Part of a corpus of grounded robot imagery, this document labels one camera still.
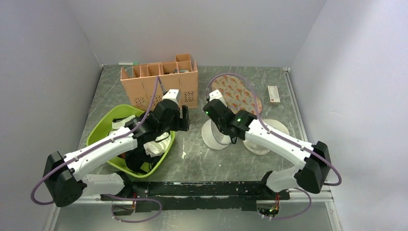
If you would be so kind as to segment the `white round mesh laundry bag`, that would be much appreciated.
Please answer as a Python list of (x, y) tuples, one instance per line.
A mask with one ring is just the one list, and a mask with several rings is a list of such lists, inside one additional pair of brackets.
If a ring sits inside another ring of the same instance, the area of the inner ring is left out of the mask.
[(211, 149), (222, 150), (231, 144), (230, 136), (221, 133), (211, 119), (203, 124), (201, 136), (205, 144)]

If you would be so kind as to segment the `white bra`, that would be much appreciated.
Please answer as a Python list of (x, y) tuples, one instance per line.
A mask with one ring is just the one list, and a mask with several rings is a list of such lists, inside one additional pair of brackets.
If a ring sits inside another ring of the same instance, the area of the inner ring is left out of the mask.
[(171, 138), (168, 137), (167, 139), (161, 141), (151, 141), (143, 145), (146, 154), (151, 157), (161, 156), (163, 155), (167, 149), (170, 147)]

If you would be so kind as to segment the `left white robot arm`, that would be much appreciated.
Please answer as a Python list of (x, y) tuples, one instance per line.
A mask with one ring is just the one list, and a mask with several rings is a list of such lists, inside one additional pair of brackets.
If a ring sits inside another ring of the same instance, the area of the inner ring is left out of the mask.
[(44, 183), (57, 207), (65, 207), (81, 196), (113, 194), (121, 200), (129, 199), (133, 186), (120, 174), (97, 175), (90, 172), (102, 163), (129, 151), (143, 148), (144, 144), (170, 131), (188, 131), (189, 108), (179, 107), (164, 99), (151, 112), (143, 113), (119, 128), (113, 134), (81, 150), (65, 155), (55, 151), (48, 155), (43, 172)]

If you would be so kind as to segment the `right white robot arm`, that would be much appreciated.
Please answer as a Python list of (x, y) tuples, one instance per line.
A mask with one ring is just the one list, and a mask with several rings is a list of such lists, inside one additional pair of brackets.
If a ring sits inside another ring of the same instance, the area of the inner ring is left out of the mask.
[(221, 134), (235, 143), (238, 139), (251, 141), (282, 156), (293, 164), (292, 168), (273, 171), (260, 185), (260, 194), (272, 199), (278, 192), (290, 188), (320, 193), (330, 171), (330, 154), (327, 144), (298, 140), (267, 126), (254, 114), (245, 110), (233, 113), (221, 100), (210, 100), (203, 111), (215, 123)]

